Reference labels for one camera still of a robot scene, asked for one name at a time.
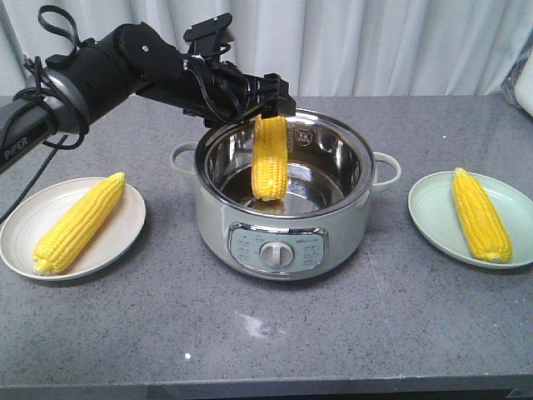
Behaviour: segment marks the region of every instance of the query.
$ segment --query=white plate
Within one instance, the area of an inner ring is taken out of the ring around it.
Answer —
[[[126,185],[111,215],[67,271],[52,276],[33,273],[32,251],[37,242],[79,198],[103,179],[83,177],[61,182],[21,203],[0,232],[3,261],[25,277],[62,281],[94,273],[120,257],[135,241],[146,216],[141,194],[130,185]]]

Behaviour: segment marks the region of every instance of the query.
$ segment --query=white curtain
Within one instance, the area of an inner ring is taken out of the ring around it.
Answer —
[[[38,24],[43,4],[71,13],[82,40],[143,21],[181,52],[192,24],[230,12],[225,59],[300,96],[498,93],[533,27],[533,0],[0,0],[0,95],[23,87],[22,52],[68,53]]]

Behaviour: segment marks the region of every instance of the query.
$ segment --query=white stain on countertop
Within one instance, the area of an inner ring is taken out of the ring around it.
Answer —
[[[241,314],[237,311],[235,313],[244,320],[244,328],[247,333],[254,338],[266,339],[270,333],[270,328],[263,327],[264,322],[256,317]]]

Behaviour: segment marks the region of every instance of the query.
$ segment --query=yellow corn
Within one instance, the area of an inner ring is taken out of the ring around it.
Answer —
[[[117,205],[125,181],[124,173],[117,172],[69,208],[33,249],[33,271],[48,275],[67,269]]]
[[[264,201],[283,198],[286,192],[286,119],[261,118],[254,127],[252,192]]]
[[[472,256],[491,263],[508,262],[513,251],[511,239],[478,180],[463,168],[456,168],[451,187]]]

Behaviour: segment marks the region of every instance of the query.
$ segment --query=granite countertop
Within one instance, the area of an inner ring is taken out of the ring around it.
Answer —
[[[131,97],[79,149],[59,152],[31,193],[124,171],[145,199],[144,228],[115,263],[72,281],[38,282],[0,261],[0,398],[532,393],[531,266],[458,262],[420,235],[407,208],[418,179],[459,165],[533,198],[531,117],[500,96],[297,101],[402,165],[357,251],[299,282],[226,266],[202,241],[192,187],[169,163],[173,148],[203,135],[202,120]],[[0,176],[1,212],[48,152],[40,146]]]

